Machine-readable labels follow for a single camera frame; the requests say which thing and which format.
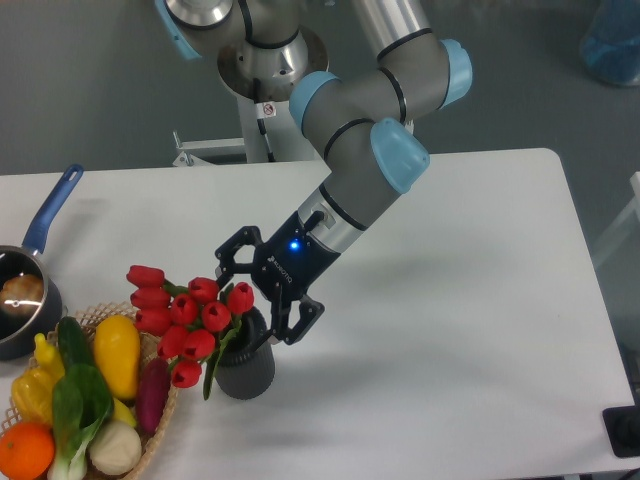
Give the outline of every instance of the tulip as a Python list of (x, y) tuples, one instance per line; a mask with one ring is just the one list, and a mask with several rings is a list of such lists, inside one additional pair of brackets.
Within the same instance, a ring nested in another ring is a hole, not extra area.
[(202, 374), (202, 365), (193, 360), (181, 360), (173, 367), (171, 383), (178, 388), (193, 387)]
[(211, 333), (221, 332), (231, 322), (231, 312), (221, 302), (211, 302), (202, 309), (202, 323)]
[(135, 327), (141, 332), (147, 332), (161, 337), (171, 326), (171, 313), (168, 308), (145, 308), (136, 312)]
[(157, 353), (160, 358), (169, 360), (182, 353), (184, 341), (189, 335), (189, 330), (181, 325), (172, 325), (158, 343)]
[(235, 315), (242, 315), (253, 307), (253, 289), (246, 282), (233, 287), (227, 298), (227, 308)]
[(216, 339), (203, 329), (194, 330), (184, 341), (182, 356), (187, 360), (200, 360), (208, 357), (216, 348)]
[(171, 320), (177, 325), (191, 325), (199, 313), (198, 304), (186, 293), (181, 293), (171, 302)]
[(219, 292), (218, 282), (210, 278), (196, 277), (189, 282), (189, 295), (200, 305), (215, 302)]
[(131, 295), (131, 304), (140, 309), (168, 307), (171, 295), (161, 287), (142, 287)]
[(164, 284), (164, 272), (159, 268), (132, 265), (127, 280), (136, 287), (161, 287)]

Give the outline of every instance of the blue pan handle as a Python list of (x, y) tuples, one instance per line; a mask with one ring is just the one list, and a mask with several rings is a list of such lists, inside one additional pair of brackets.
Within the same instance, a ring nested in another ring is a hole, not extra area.
[(80, 165), (74, 164), (62, 174), (62, 178), (58, 180), (58, 183), (53, 187), (36, 216), (33, 217), (22, 241), (23, 248), (26, 248), (31, 253), (44, 252), (51, 222), (53, 222), (56, 214), (60, 211), (83, 173), (84, 169)]

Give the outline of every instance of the black cable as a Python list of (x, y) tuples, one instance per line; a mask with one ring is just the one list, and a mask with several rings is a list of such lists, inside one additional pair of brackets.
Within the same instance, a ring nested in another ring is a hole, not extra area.
[(636, 468), (635, 470), (631, 470), (630, 472), (625, 473), (618, 480), (630, 480), (638, 472), (640, 472), (640, 468)]
[[(260, 80), (257, 78), (253, 79), (253, 103), (258, 104), (258, 90), (260, 88)], [(269, 163), (274, 163), (276, 161), (276, 157), (273, 153), (273, 149), (271, 148), (271, 142), (269, 142), (269, 137), (267, 136), (267, 127), (264, 123), (264, 118), (258, 118), (258, 130), (260, 131), (260, 135), (264, 139), (264, 144), (267, 149), (267, 159)]]

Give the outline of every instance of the garlic bulb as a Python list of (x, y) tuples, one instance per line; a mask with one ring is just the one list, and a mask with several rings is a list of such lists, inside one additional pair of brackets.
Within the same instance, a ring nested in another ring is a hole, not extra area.
[(105, 475), (122, 475), (135, 467), (142, 456), (140, 436), (119, 420), (100, 429), (89, 446), (91, 463)]

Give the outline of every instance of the woven basket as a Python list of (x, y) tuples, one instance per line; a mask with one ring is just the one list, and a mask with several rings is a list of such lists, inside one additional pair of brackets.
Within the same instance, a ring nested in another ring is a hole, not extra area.
[[(112, 315), (124, 315), (125, 317), (129, 317), (131, 319), (135, 318), (135, 309), (129, 303), (109, 303), (109, 304), (99, 304), (96, 307), (89, 307), (86, 311), (76, 312), (76, 320), (80, 323), (82, 330), (84, 331), (87, 339), (91, 345), (93, 345), (93, 339), (96, 334), (96, 326), (105, 318), (110, 317)], [(140, 372), (142, 369), (156, 357), (156, 346), (158, 344), (159, 339), (152, 335), (142, 333), (140, 335), (141, 340), (141, 352), (140, 352)], [(47, 341), (52, 344), (58, 344), (58, 334), (56, 332), (49, 332), (47, 335)], [(36, 362), (35, 358), (29, 359), (29, 367), (34, 368), (38, 366), (38, 362)], [(162, 437), (164, 436), (164, 432), (169, 424), (169, 420), (173, 415), (173, 411), (176, 407), (176, 397), (178, 394), (178, 389), (173, 385), (171, 386), (171, 390), (169, 390), (169, 398), (167, 400), (167, 404), (164, 407), (164, 413), (162, 415), (162, 419), (160, 420), (160, 425), (158, 425), (158, 429), (156, 430), (155, 435), (148, 435), (142, 432), (139, 428), (136, 430), (140, 435), (140, 439), (142, 441), (142, 458), (138, 464), (133, 468), (133, 470), (129, 471), (124, 475), (120, 475), (119, 477), (107, 476), (103, 473), (97, 471), (92, 465), (91, 462), (88, 462), (89, 470), (84, 477), (84, 480), (113, 480), (114, 478), (120, 478), (124, 480), (135, 480), (140, 474), (144, 471), (146, 466), (151, 461), (154, 452), (156, 451), (158, 445), (162, 441)], [(4, 435), (4, 432), (9, 429), (12, 425), (15, 425), (18, 422), (22, 421), (18, 410), (15, 408), (13, 403), (13, 399), (9, 399), (11, 408), (6, 411), (6, 419), (2, 422), (2, 427), (0, 430), (0, 437)]]

